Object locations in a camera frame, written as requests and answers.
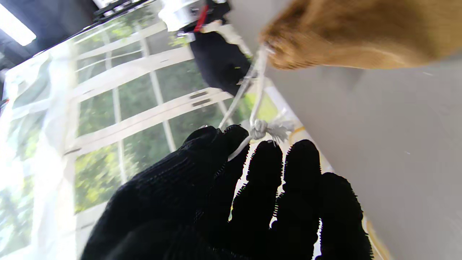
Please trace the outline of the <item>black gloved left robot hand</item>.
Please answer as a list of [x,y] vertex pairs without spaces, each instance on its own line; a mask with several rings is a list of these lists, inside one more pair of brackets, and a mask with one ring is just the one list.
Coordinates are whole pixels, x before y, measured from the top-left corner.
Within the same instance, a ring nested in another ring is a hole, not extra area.
[[111,197],[82,260],[371,260],[363,211],[351,184],[322,173],[310,140],[286,156],[259,143],[236,194],[249,145],[239,125],[194,131],[177,151]]

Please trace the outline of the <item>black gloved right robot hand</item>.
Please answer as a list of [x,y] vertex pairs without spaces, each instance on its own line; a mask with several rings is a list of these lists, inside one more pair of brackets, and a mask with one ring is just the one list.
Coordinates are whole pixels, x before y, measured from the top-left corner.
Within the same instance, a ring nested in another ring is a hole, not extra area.
[[249,59],[236,44],[228,43],[218,32],[196,32],[189,46],[203,80],[235,96],[251,67]]

